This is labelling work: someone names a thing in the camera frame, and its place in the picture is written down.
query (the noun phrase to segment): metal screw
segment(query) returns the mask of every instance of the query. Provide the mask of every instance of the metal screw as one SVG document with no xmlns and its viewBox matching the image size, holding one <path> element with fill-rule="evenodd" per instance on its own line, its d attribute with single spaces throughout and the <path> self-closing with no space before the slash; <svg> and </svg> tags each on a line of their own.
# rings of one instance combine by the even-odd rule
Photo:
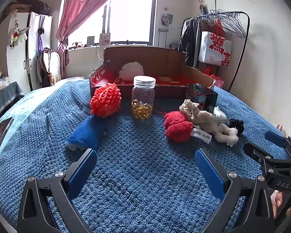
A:
<svg viewBox="0 0 291 233">
<path fill-rule="evenodd" d="M 29 181 L 29 182 L 32 182 L 32 181 L 34 181 L 34 179 L 35 179 L 35 177 L 30 176 L 30 177 L 28 178 L 28 181 Z"/>
<path fill-rule="evenodd" d="M 231 177 L 231 178 L 236 178 L 237 177 L 237 173 L 235 173 L 235 172 L 229 172 L 228 173 L 228 176 Z"/>
<path fill-rule="evenodd" d="M 264 178 L 262 175 L 260 175 L 260 176 L 258 177 L 258 180 L 259 180 L 259 181 L 264 181 L 265 178 Z"/>
<path fill-rule="evenodd" d="M 56 178 L 61 178 L 63 175 L 64 175 L 64 173 L 61 171 L 55 173 Z"/>
</svg>

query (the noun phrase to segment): white lid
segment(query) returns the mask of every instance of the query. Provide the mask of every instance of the white lid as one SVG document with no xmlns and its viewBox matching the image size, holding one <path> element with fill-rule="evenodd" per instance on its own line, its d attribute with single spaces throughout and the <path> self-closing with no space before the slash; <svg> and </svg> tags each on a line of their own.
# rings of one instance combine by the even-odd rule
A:
<svg viewBox="0 0 291 233">
<path fill-rule="evenodd" d="M 134 86 L 141 89 L 155 88 L 156 79 L 149 76 L 136 76 L 134 77 Z"/>
</svg>

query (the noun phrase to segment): textured blue bedspread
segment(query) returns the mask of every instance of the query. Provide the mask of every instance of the textured blue bedspread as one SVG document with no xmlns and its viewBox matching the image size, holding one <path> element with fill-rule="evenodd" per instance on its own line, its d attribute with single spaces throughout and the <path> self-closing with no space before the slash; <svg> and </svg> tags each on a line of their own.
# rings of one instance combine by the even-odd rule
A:
<svg viewBox="0 0 291 233">
<path fill-rule="evenodd" d="M 73 200 L 94 232 L 199 232 L 219 204 L 195 165 L 199 148 L 243 177 L 260 173 L 259 165 L 243 152 L 247 141 L 285 157 L 283 149 L 264 139 L 266 131 L 279 131 L 236 97 L 215 90 L 217 105 L 228 119 L 244 120 L 245 132 L 232 148 L 214 140 L 207 145 L 194 137 L 185 144 L 169 142 L 163 115 L 134 120 L 129 101 L 122 102 L 121 110 L 108 119 L 97 166 Z M 26 178 L 51 177 L 81 156 L 81 151 L 67 149 L 64 141 L 88 117 L 89 99 L 88 80 L 64 84 L 30 114 L 3 149 L 0 209 L 14 227 Z M 168 112 L 178 110 L 181 103 L 160 100 L 155 108 Z M 52 202 L 51 207 L 61 230 L 67 232 Z"/>
</svg>

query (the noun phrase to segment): red fuzzy toy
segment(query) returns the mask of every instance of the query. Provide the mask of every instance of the red fuzzy toy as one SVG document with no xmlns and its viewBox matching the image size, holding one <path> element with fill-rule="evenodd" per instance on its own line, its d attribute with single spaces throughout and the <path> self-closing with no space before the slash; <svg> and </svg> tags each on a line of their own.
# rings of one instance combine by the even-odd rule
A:
<svg viewBox="0 0 291 233">
<path fill-rule="evenodd" d="M 108 83 L 96 89 L 89 103 L 91 113 L 102 118 L 111 116 L 120 108 L 121 99 L 121 93 L 116 84 Z"/>
<path fill-rule="evenodd" d="M 186 116 L 173 111 L 165 115 L 166 136 L 176 143 L 185 143 L 189 141 L 193 124 L 187 121 Z"/>
</svg>

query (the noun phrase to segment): open cardboard box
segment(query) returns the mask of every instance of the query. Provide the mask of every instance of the open cardboard box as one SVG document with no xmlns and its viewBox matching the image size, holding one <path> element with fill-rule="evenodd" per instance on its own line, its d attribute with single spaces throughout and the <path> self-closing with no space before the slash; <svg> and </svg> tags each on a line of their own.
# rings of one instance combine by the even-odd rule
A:
<svg viewBox="0 0 291 233">
<path fill-rule="evenodd" d="M 156 78 L 156 98 L 185 98 L 188 84 L 200 83 L 213 89 L 215 80 L 201 73 L 198 69 L 185 64 L 185 53 L 147 46 L 120 46 L 104 50 L 104 63 L 90 75 L 90 93 L 107 83 L 116 83 L 122 98 L 130 98 L 132 81 L 118 78 L 123 65 L 138 62 L 143 66 L 144 75 Z M 159 80 L 161 76 L 170 77 L 172 82 Z"/>
</svg>

